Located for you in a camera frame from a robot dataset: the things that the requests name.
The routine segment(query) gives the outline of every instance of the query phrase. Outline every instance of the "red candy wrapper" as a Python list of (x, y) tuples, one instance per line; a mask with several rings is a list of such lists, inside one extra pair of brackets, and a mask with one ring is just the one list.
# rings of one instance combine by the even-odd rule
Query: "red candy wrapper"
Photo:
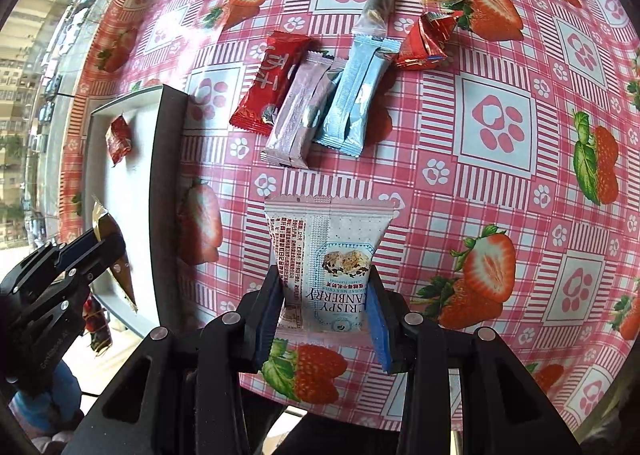
[(444, 45), (462, 12), (449, 14), (424, 13), (402, 42), (396, 66), (405, 70), (434, 69), (446, 59)]
[(273, 31), (267, 39), (267, 48), (255, 80), (229, 123), (254, 133), (270, 135), (278, 109), (289, 90), (293, 69), (310, 43), (309, 36)]
[(131, 151), (131, 129), (124, 117), (119, 115), (113, 120), (105, 137), (107, 150), (115, 166)]

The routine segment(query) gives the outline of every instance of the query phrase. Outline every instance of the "pink checkered tablecloth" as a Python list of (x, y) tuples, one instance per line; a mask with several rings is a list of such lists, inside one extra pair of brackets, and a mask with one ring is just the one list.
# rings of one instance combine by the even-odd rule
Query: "pink checkered tablecloth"
[[(478, 34), (456, 30), (445, 66), (399, 72), (380, 88), (376, 125), (390, 125), (384, 135), (373, 136), (358, 159), (314, 145), (311, 171), (261, 162), (266, 138), (230, 127), (229, 116), (252, 83), (269, 32), (308, 34), (318, 48), (347, 57), (364, 0), (265, 0), (216, 41), (203, 18), (220, 1), (114, 0), (105, 13), (67, 128), (62, 240), (82, 231), (72, 198), (81, 189), (87, 114), (132, 89), (167, 83), (193, 96), (178, 196), (199, 179), (217, 195), (222, 216), (217, 262), (177, 260), (192, 324), (233, 310), (260, 287), (270, 264), (263, 200), (271, 193), (396, 199), (399, 214), (374, 263), (386, 286), (416, 308), (433, 276), (454, 276), (450, 250), (495, 224), (514, 245), (515, 285), (499, 317), (476, 320), (501, 334), (576, 428), (637, 332), (631, 327), (624, 339), (626, 329), (609, 323), (621, 308), (614, 305), (634, 296), (640, 233), (640, 118), (626, 91), (637, 85), (639, 41), (619, 1), (504, 0), (522, 20), (521, 37), (487, 41), (473, 23)], [(388, 36), (405, 37), (421, 11), (418, 0), (396, 0)], [(590, 140), (577, 131), (580, 113), (588, 115)], [(609, 136), (609, 151), (611, 139), (618, 145), (606, 167), (599, 135)], [(372, 348), (332, 348), (347, 361), (333, 381), (333, 403), (288, 399), (262, 374), (243, 375), (242, 385), (342, 421), (398, 429), (404, 378), (383, 374)], [(455, 377), (450, 391), (453, 424), (462, 427)]]

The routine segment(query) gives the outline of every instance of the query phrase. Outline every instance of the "white tray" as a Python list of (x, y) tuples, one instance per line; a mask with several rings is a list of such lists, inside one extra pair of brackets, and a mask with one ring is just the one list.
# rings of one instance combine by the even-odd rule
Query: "white tray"
[[(188, 96), (158, 85), (108, 102), (91, 114), (84, 160), (82, 212), (92, 227), (93, 195), (113, 215), (127, 245), (138, 312), (105, 272), (92, 284), (98, 300), (141, 336), (159, 324), (178, 332), (176, 176)], [(122, 114), (132, 150), (113, 166), (105, 134)]]

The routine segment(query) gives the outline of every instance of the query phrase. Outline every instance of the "person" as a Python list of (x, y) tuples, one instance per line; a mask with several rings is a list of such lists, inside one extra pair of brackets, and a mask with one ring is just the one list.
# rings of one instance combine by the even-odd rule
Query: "person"
[(53, 372), (50, 391), (32, 397), (18, 390), (9, 409), (34, 446), (43, 454), (58, 455), (71, 439), (84, 414), (82, 391), (64, 361)]

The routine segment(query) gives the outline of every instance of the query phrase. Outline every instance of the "pink snack bar wrapper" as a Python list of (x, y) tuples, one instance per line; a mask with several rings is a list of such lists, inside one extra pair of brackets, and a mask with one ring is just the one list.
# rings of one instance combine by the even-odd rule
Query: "pink snack bar wrapper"
[(327, 97), (335, 90), (332, 78), (345, 60), (309, 52), (302, 60), (282, 103), (261, 158), (274, 165), (308, 169), (306, 155), (316, 133)]

